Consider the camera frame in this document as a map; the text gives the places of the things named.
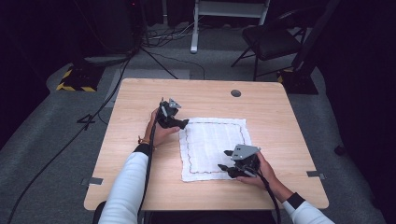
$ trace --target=black chair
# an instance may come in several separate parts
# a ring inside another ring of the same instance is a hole
[[[278,70],[285,69],[281,68],[272,72],[257,75],[258,60],[268,61],[300,51],[305,40],[307,29],[314,26],[315,22],[323,14],[324,10],[325,6],[295,9],[263,25],[248,27],[242,32],[242,37],[244,37],[248,47],[231,65],[231,67],[234,67],[241,59],[256,56],[253,81],[256,80],[256,77],[268,75]],[[289,29],[296,27],[300,28],[300,30],[294,35],[291,34]],[[301,36],[300,42],[296,39],[297,35]],[[252,50],[254,54],[245,56],[250,50]]]

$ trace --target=person's left hand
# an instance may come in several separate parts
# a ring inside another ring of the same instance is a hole
[[[158,111],[158,108],[155,109],[153,112],[151,112],[151,119],[150,119],[150,121],[149,121],[149,123],[148,123],[148,127],[146,128],[146,133],[145,133],[144,139],[145,139],[146,141],[148,141],[148,142],[149,142],[149,136],[150,136],[150,134],[151,134],[152,125],[154,124],[155,116],[157,115],[157,111]],[[160,144],[165,140],[165,138],[166,138],[169,134],[171,134],[171,133],[177,133],[178,131],[180,131],[180,128],[179,128],[179,127],[172,127],[172,128],[164,129],[164,128],[161,127],[161,125],[158,124],[158,122],[157,122],[157,124],[156,124],[156,126],[155,126],[155,134],[154,134],[154,142],[153,142],[153,145],[154,145],[155,147],[157,147],[158,145],[160,145]]]

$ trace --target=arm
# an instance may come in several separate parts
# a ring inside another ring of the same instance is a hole
[[[120,174],[108,194],[99,223],[137,223],[137,213],[143,200],[146,172],[149,162],[149,136],[157,110],[151,113],[145,137],[128,157]],[[154,146],[164,141],[166,136],[179,131],[178,127],[163,129],[156,125]]]
[[[271,167],[270,163],[260,152],[257,153],[257,156],[260,160],[260,170],[262,175],[269,182],[271,191],[283,204],[293,223],[333,223],[316,207],[283,185],[282,182],[277,179],[274,169]],[[243,183],[256,185],[259,188],[265,189],[264,184],[258,177],[238,176],[236,179]]]

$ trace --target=black wristband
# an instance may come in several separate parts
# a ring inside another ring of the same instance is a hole
[[[305,199],[295,192],[287,199],[287,201],[294,209],[297,209],[303,202],[305,202]]]
[[[134,152],[142,152],[146,154],[146,156],[149,155],[149,144],[140,144],[139,146],[136,147]]]

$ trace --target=gray floor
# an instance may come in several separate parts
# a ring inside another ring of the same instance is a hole
[[[187,36],[148,50],[200,64],[205,69],[205,79],[252,79],[252,59],[245,59],[235,68],[230,67],[246,47],[241,30],[204,30],[200,34],[197,54],[190,54],[190,41],[191,37]],[[168,69],[190,71],[190,79],[204,78],[202,68],[197,65],[156,57]],[[261,63],[260,69],[272,70],[287,64],[290,59]],[[48,79],[51,94],[0,151],[0,223],[7,223],[14,203],[27,184],[82,127],[76,121],[99,108],[120,68],[115,65],[106,69],[98,92],[56,91],[67,67],[68,64]],[[143,51],[132,58],[127,68],[161,69]],[[166,76],[163,73],[157,78]],[[333,153],[342,141],[318,69],[312,78],[319,95],[289,95],[289,98],[313,161],[318,171],[327,176],[322,183],[330,206],[323,209],[323,213],[336,223],[385,223],[381,213],[371,205],[371,192],[356,166],[347,155],[339,157]],[[270,75],[259,81],[276,81],[276,78]],[[111,111],[111,107],[105,107],[100,113],[105,122],[108,122]],[[88,131],[83,131],[29,188],[12,223],[92,222],[93,212],[83,207],[86,187],[80,185],[80,181],[92,175],[106,132],[106,125],[99,118],[94,121]],[[291,223],[283,211],[282,218],[283,223]]]

